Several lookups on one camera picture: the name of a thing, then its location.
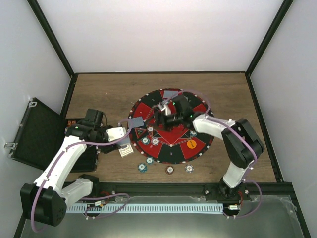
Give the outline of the dealt card seat five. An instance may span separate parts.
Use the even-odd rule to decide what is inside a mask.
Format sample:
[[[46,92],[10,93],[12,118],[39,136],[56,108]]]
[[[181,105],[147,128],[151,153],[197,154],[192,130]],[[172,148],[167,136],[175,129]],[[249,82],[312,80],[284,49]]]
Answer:
[[[173,97],[174,95],[177,95],[177,94],[178,94],[178,91],[164,90],[163,98],[164,99],[171,98],[171,97]]]

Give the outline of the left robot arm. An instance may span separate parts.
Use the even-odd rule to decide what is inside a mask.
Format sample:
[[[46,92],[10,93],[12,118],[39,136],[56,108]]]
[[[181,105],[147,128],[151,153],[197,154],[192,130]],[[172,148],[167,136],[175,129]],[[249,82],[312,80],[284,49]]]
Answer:
[[[67,208],[79,200],[97,200],[101,194],[98,179],[83,176],[64,187],[64,182],[79,157],[88,146],[107,148],[128,137],[130,130],[119,125],[102,124],[105,114],[88,109],[83,120],[68,127],[63,143],[43,173],[32,183],[24,184],[20,191],[23,216],[30,220],[31,228],[39,233],[36,223],[57,226]]]

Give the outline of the green chip mat edge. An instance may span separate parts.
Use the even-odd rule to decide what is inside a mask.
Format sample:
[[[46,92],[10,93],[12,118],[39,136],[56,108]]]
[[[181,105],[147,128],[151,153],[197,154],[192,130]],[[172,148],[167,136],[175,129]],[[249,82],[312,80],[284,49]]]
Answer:
[[[152,157],[147,157],[146,158],[146,163],[147,164],[153,164],[154,163],[154,159]]]

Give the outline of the green chips seat nine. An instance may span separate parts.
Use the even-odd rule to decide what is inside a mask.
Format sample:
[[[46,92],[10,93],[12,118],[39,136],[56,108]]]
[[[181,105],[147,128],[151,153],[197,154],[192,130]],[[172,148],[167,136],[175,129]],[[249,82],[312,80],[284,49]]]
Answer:
[[[191,136],[197,136],[197,132],[196,132],[196,131],[191,130],[191,131],[190,131],[190,135],[191,135]]]

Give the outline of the orange brown poker chip stack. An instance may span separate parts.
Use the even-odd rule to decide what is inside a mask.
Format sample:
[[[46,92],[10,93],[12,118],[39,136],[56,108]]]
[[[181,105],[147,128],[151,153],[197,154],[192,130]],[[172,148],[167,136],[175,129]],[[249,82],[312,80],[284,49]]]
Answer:
[[[173,166],[167,166],[165,168],[165,172],[168,174],[168,175],[171,175],[174,173],[174,167]]]

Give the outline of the green chips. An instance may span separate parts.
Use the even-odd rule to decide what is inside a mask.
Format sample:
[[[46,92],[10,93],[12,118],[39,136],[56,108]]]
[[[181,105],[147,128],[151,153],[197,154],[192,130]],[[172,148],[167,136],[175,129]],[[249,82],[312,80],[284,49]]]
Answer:
[[[144,137],[141,139],[141,142],[145,145],[148,145],[150,143],[150,140],[147,137]]]

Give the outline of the blue white poker chip stack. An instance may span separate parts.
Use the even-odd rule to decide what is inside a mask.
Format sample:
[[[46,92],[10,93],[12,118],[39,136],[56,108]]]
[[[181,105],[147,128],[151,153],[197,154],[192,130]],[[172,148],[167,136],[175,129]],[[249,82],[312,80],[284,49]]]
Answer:
[[[194,166],[191,165],[191,164],[187,164],[185,166],[185,171],[188,172],[188,173],[192,173],[194,171]]]

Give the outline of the dealt card seat four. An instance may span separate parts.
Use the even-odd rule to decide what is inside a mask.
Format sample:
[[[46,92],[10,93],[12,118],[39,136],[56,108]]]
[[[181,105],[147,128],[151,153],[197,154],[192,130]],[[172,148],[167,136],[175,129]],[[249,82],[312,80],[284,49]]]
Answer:
[[[128,128],[142,127],[144,126],[144,120],[142,117],[128,119]]]

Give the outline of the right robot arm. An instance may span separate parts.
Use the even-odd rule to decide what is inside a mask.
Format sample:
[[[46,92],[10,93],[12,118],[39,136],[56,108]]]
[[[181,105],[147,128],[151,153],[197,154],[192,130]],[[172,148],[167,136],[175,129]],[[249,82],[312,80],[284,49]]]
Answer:
[[[246,174],[264,152],[264,144],[246,119],[218,119],[210,116],[209,111],[196,112],[184,95],[176,95],[159,103],[151,118],[155,126],[165,131],[182,125],[223,141],[230,164],[219,182],[219,194],[230,200],[237,195]]]

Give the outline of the green poker chip stack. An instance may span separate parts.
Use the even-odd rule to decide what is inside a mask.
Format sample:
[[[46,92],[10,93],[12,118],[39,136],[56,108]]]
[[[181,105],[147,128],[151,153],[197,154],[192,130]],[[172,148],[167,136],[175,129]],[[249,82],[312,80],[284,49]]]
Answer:
[[[146,172],[146,171],[147,171],[147,165],[144,164],[144,163],[140,163],[140,164],[138,165],[138,171],[141,172],[141,173]]]

